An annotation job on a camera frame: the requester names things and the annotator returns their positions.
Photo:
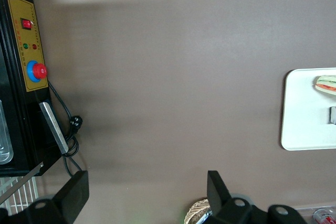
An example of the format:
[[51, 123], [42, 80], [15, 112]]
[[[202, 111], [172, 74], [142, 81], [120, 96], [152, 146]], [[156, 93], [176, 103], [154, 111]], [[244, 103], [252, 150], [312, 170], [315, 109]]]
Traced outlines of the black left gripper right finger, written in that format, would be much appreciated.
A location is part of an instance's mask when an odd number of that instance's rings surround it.
[[260, 211], [247, 200], [231, 196], [216, 170], [207, 173], [207, 199], [212, 211], [207, 223], [260, 223]]

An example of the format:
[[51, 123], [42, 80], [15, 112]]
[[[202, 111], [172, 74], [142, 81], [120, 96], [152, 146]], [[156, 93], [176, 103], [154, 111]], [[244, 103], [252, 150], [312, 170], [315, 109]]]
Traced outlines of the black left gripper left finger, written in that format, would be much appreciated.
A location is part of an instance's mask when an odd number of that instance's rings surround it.
[[29, 206], [28, 223], [74, 223], [88, 199], [88, 171], [78, 171], [53, 197]]

